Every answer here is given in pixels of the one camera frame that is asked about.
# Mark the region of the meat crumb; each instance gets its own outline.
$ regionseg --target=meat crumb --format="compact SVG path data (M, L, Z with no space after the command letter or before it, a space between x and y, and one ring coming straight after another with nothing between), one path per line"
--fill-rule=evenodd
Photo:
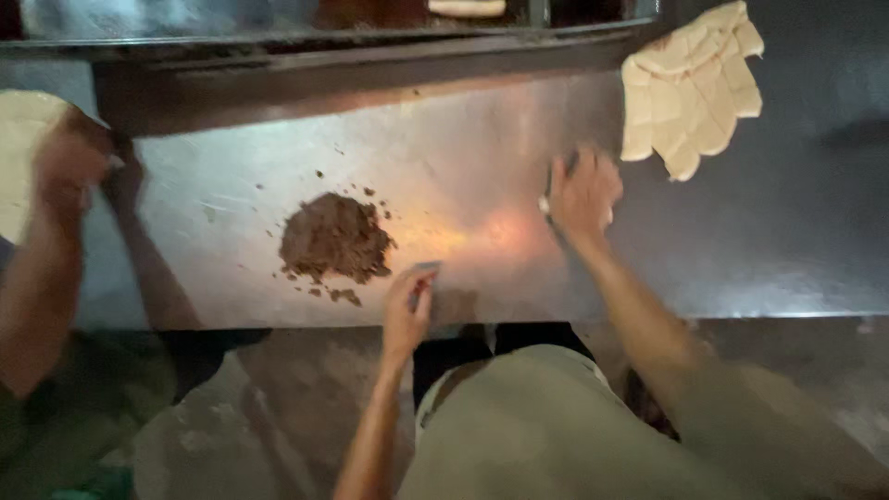
M355 290L348 288L346 290L330 290L331 300L334 302L338 302L340 298L344 298L349 302L352 302L352 305L355 307L361 307L361 299L355 295Z

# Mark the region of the fingers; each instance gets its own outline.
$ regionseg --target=fingers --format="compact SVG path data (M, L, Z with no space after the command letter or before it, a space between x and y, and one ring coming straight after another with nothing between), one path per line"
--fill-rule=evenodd
M424 283L425 286L420 290L420 297L417 299L417 310L414 315L417 319L429 323L429 313L432 311L432 285Z
M411 268L398 275L395 283L389 289L392 297L407 298L413 293L417 285L423 281L430 281L438 273L438 267Z

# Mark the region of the khaki shirt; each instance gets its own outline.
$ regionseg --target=khaki shirt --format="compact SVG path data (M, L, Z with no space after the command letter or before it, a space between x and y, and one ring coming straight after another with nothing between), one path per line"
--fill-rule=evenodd
M589 359L524 348L461 381L425 419L399 497L889 497L886 468L762 368L713 360L674 413L681 444L639 421Z

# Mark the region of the hand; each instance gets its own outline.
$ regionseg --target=hand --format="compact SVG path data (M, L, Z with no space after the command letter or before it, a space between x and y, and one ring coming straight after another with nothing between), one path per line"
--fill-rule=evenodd
M438 268L403 272L386 295L383 321L383 366L401 369L429 329L432 280Z
M112 151L108 130L70 107L46 134L34 155L34 208L79 217L89 204L89 188L108 170Z
M570 176L563 158L553 160L549 216L575 247L602 250L607 248L605 228L614 217L614 203L623 196L623 183L604 153L583 147L578 153Z

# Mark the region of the man's right hand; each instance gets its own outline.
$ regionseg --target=man's right hand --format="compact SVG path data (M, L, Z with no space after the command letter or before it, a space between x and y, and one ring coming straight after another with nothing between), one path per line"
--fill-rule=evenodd
M549 216L578 250L604 251L605 227L612 207L623 196L623 183L614 162L601 151L578 149L578 163L570 175L565 160L552 164Z

